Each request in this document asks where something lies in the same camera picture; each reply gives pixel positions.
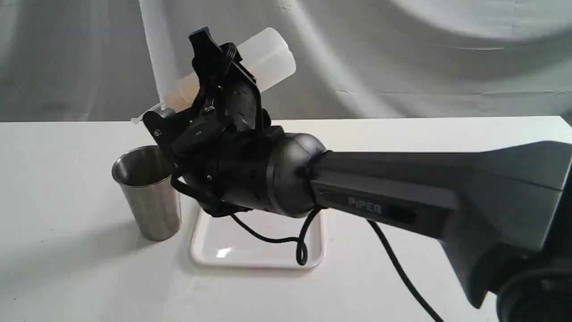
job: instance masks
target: white table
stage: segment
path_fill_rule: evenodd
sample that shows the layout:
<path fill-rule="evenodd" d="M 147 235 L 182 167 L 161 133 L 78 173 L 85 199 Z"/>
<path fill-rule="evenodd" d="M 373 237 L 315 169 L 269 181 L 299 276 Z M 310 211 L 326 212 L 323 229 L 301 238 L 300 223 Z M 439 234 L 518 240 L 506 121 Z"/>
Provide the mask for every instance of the white table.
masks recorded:
<path fill-rule="evenodd" d="M 483 151 L 572 143 L 559 117 L 276 122 L 347 151 Z M 110 169 L 153 143 L 130 123 L 0 124 L 1 321 L 430 321 L 365 220 L 326 211 L 325 261 L 307 272 L 221 269 L 189 258 L 198 207 L 171 239 L 143 239 Z M 436 241 L 384 227 L 405 271 L 446 321 L 473 309 Z"/>

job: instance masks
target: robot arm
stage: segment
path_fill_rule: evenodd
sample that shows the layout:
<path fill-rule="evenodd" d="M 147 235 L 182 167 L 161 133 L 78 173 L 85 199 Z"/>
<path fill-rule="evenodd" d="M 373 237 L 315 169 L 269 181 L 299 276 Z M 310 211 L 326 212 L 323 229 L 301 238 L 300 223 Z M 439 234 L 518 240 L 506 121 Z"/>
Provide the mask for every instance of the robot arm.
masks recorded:
<path fill-rule="evenodd" d="M 271 126 L 232 43 L 219 47 L 208 28 L 189 38 L 201 84 L 192 107 L 143 121 L 176 166 L 173 186 L 206 212 L 339 209 L 440 240 L 469 302 L 479 308 L 497 293 L 501 321 L 570 317 L 571 145 L 327 151 L 312 135 Z"/>

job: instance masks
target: cup rim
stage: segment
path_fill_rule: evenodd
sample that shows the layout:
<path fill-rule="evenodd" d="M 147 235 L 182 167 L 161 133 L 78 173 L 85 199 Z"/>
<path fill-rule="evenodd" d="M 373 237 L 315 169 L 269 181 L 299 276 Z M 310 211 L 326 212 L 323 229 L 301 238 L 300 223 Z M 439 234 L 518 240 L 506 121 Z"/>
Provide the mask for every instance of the cup rim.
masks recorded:
<path fill-rule="evenodd" d="M 135 152 L 135 151 L 139 151 L 139 150 L 144 150 L 144 149 L 146 149 L 146 148 L 156 148 L 156 149 L 160 149 L 159 146 L 151 146 L 151 145 L 149 145 L 149 146 L 136 147 L 136 148 L 134 148 L 134 149 L 131 149 L 131 150 L 129 150 L 129 151 L 123 153 L 119 158 L 117 158 L 117 160 L 115 160 L 115 162 L 113 162 L 113 165 L 112 165 L 112 167 L 111 167 L 111 176 L 112 176 L 113 180 L 115 180 L 115 182 L 117 182 L 118 184 L 120 184 L 120 185 L 122 185 L 122 186 L 131 187 L 131 188 L 145 188 L 145 187 L 154 186 L 154 185 L 159 184 L 159 183 L 161 183 L 161 182 L 163 182 L 163 181 L 165 181 L 165 180 L 167 180 L 167 179 L 170 179 L 170 177 L 172 176 L 172 174 L 169 174 L 168 176 L 166 176 L 165 178 L 163 178 L 163 179 L 161 179 L 161 180 L 159 180 L 159 181 L 157 181 L 157 182 L 153 182 L 153 183 L 150 183 L 150 184 L 145 184 L 145 185 L 142 185 L 142 186 L 132 186 L 132 185 L 130 185 L 130 184 L 126 184 L 126 183 L 124 183 L 124 182 L 121 182 L 121 181 L 117 178 L 117 176 L 116 176 L 116 174 L 115 174 L 115 169 L 116 169 L 116 167 L 118 166 L 119 162 L 121 162 L 121 159 L 124 158 L 124 157 L 126 157 L 126 156 L 127 156 L 128 154 L 130 154 L 131 152 Z"/>

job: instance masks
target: white backdrop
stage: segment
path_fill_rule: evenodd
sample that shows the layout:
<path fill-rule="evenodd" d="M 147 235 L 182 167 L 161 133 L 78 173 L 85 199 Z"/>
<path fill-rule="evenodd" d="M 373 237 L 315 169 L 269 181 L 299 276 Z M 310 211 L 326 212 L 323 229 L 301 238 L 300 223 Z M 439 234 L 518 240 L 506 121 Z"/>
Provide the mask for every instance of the white backdrop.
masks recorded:
<path fill-rule="evenodd" d="M 275 118 L 560 115 L 572 102 L 568 0 L 140 0 L 161 95 L 192 72 L 187 36 L 237 44 L 267 26 L 294 76 Z"/>

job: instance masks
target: white tray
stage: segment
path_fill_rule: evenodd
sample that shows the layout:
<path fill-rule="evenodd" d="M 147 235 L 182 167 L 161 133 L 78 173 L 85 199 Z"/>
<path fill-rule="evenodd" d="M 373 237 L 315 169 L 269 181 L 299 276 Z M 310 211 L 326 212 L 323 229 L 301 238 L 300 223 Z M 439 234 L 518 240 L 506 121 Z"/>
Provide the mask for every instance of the white tray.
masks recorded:
<path fill-rule="evenodd" d="M 304 219 L 253 210 L 237 217 L 257 233 L 269 238 L 298 236 Z M 194 228 L 190 254 L 203 265 L 248 268 L 309 269 L 324 260 L 325 237 L 322 213 L 312 221 L 306 234 L 308 262 L 296 263 L 296 243 L 269 244 L 250 235 L 231 217 L 213 218 L 201 209 Z"/>

